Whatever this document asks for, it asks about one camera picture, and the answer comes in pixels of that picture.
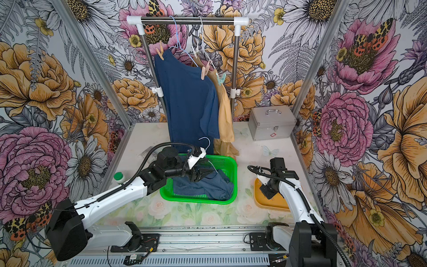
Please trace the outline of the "white clothespin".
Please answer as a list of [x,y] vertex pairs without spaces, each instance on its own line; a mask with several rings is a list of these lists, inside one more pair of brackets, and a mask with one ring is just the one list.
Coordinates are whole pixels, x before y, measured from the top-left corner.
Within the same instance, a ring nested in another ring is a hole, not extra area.
[[192,52],[193,52],[194,58],[197,59],[199,57],[198,56],[198,52],[195,50],[195,48],[193,46],[191,48],[192,48]]

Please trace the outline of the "slate blue t-shirt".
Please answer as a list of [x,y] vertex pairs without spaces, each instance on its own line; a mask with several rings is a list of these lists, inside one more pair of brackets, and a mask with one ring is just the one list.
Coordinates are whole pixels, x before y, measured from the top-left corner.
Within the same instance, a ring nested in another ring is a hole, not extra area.
[[209,173],[199,182],[191,182],[188,177],[176,177],[172,181],[173,192],[183,196],[206,195],[209,200],[226,201],[234,192],[234,184],[222,170]]

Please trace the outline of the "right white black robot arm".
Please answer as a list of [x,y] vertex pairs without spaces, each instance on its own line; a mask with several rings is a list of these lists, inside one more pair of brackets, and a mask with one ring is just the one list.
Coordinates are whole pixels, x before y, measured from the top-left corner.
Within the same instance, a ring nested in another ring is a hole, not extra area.
[[294,226],[270,223],[266,244],[271,250],[283,250],[286,267],[335,267],[341,249],[338,233],[326,222],[306,198],[299,177],[288,170],[283,158],[270,160],[270,167],[248,169],[261,182],[260,190],[267,199],[281,195],[289,207]]

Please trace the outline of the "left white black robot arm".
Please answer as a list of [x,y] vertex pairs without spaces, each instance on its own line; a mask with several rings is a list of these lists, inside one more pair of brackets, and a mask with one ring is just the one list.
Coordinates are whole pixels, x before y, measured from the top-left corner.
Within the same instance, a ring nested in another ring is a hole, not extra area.
[[204,148],[188,145],[185,158],[179,157],[176,142],[154,146],[149,153],[161,149],[154,162],[146,168],[144,158],[134,176],[108,191],[88,199],[61,201],[53,210],[46,226],[46,237],[58,261],[66,261],[85,249],[113,246],[124,251],[137,251],[144,246],[143,234],[132,222],[106,230],[94,224],[107,214],[137,199],[144,198],[163,188],[168,179],[188,177],[193,182],[205,178],[210,169],[196,164],[206,156]]

